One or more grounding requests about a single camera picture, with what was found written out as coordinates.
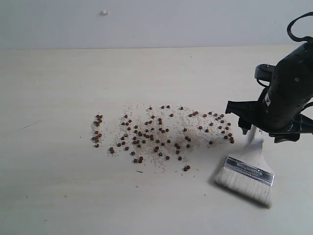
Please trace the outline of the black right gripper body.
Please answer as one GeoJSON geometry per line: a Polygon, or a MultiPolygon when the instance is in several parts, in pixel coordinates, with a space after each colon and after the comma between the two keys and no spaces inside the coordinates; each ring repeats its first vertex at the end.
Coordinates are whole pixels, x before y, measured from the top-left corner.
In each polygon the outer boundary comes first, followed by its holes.
{"type": "Polygon", "coordinates": [[[271,84],[256,101],[229,101],[226,114],[235,114],[267,132],[313,132],[312,119],[302,115],[313,97],[313,45],[299,46],[275,65],[271,84]]]}

